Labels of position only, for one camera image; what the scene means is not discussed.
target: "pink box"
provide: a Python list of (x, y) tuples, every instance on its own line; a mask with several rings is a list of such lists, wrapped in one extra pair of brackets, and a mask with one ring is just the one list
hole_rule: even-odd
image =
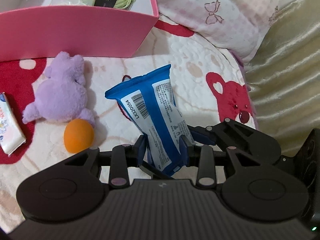
[(76, 2), (0, 0), (0, 62), (60, 51), (131, 57), (159, 18), (156, 0), (136, 0), (130, 10), (61, 5)]

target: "beige satin fabric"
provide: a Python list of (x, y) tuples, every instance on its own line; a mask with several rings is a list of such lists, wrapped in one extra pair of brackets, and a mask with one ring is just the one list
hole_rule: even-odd
[(320, 128), (320, 0), (295, 0), (278, 12), (246, 81), (259, 129), (294, 156)]

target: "bed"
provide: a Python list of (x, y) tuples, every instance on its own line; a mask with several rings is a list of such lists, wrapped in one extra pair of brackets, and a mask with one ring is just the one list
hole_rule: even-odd
[[(30, 175), (71, 156), (63, 145), (65, 123), (45, 120), (27, 125), (21, 123), (21, 112), (34, 100), (33, 92), (45, 80), (42, 73), (51, 61), (51, 58), (44, 58), (0, 63), (4, 81), (1, 90), (7, 93), (27, 137), (27, 143), (10, 157), (0, 152), (3, 174), (0, 179), (0, 227), (6, 232), (23, 221), (15, 200), (18, 185)], [(139, 130), (116, 101), (105, 99), (104, 92), (126, 78), (146, 74), (166, 64), (172, 65), (170, 78), (175, 101), (187, 124), (215, 125), (227, 115), (255, 128), (254, 109), (239, 63), (227, 49), (216, 48), (200, 34), (164, 16), (160, 17), (135, 57), (86, 57), (87, 107), (93, 110), (96, 121), (93, 144), (106, 151), (136, 141)], [(206, 75), (212, 77), (212, 83), (206, 82)], [(247, 112), (245, 118), (240, 114), (244, 112)], [(181, 169), (175, 176), (188, 178), (192, 173), (194, 171)], [(130, 168), (129, 177), (131, 182), (134, 178), (149, 178), (138, 168)], [(108, 181), (108, 167), (103, 168), (100, 180)]]

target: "pillow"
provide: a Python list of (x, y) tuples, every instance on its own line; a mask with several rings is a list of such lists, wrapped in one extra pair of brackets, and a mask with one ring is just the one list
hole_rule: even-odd
[(280, 0), (157, 0), (161, 14), (232, 49), (246, 63), (267, 33)]

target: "red pattern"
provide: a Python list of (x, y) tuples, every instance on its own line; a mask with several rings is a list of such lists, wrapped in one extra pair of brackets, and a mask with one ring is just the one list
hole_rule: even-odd
[(163, 30), (163, 31), (166, 31), (166, 32), (169, 32), (173, 35), (176, 35), (176, 36), (180, 36), (180, 37), (191, 37), (193, 34), (195, 34), (194, 31), (188, 29), (187, 27), (185, 26), (182, 26), (182, 25), (172, 25), (172, 24), (169, 24), (169, 23), (166, 23), (166, 22), (163, 22), (161, 20), (158, 20), (155, 24), (155, 27), (160, 29), (160, 30)]
[[(235, 120), (238, 115), (241, 123), (249, 121), (252, 109), (245, 85), (241, 86), (234, 81), (225, 82), (219, 74), (214, 72), (207, 73), (206, 81), (217, 99), (220, 122), (227, 117)], [(214, 88), (213, 85), (216, 83), (221, 84), (222, 93)]]
[(10, 157), (0, 148), (0, 164), (12, 164), (21, 159), (23, 154), (29, 148), (35, 131), (35, 122), (28, 124), (22, 123), (22, 111), (27, 104), (35, 100), (32, 84), (39, 78), (44, 71), (46, 58), (35, 59), (34, 69), (22, 69), (19, 60), (1, 62), (1, 81), (0, 92), (5, 92), (8, 102), (13, 109), (18, 124), (20, 125), (27, 142), (15, 150)]
[[(130, 77), (129, 75), (124, 75), (123, 78), (122, 78), (122, 82), (127, 81), (128, 79), (131, 79), (131, 77)], [(131, 121), (130, 117), (129, 117), (129, 116), (127, 115), (127, 113), (123, 110), (123, 108), (121, 107), (121, 105), (120, 105), (118, 102), (117, 102), (117, 104), (118, 104), (118, 107), (119, 107), (121, 113), (124, 115), (124, 117), (125, 117), (126, 119), (128, 119), (129, 121)]]

